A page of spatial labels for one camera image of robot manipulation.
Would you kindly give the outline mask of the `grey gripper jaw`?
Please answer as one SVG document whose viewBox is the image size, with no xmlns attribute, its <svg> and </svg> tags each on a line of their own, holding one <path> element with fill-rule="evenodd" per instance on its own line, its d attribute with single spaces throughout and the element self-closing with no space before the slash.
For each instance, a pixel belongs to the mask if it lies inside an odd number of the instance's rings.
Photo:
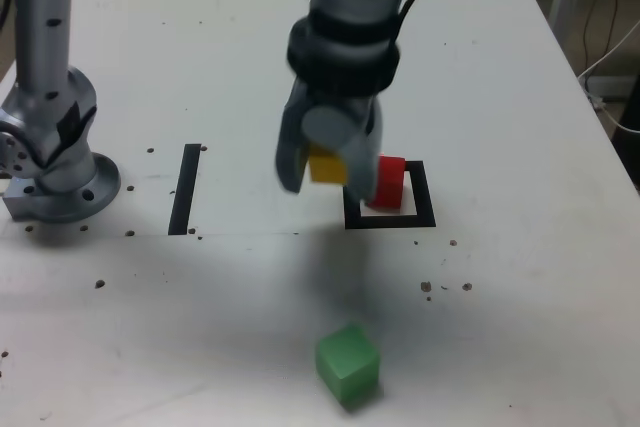
<svg viewBox="0 0 640 427">
<path fill-rule="evenodd" d="M 382 138 L 378 99 L 319 105 L 304 116 L 311 180 L 339 184 L 358 201 L 375 197 Z"/>
<path fill-rule="evenodd" d="M 309 157 L 302 121 L 309 108 L 308 86 L 296 79 L 282 114 L 275 156 L 279 181 L 288 192 L 299 192 L 302 186 Z"/>
</svg>

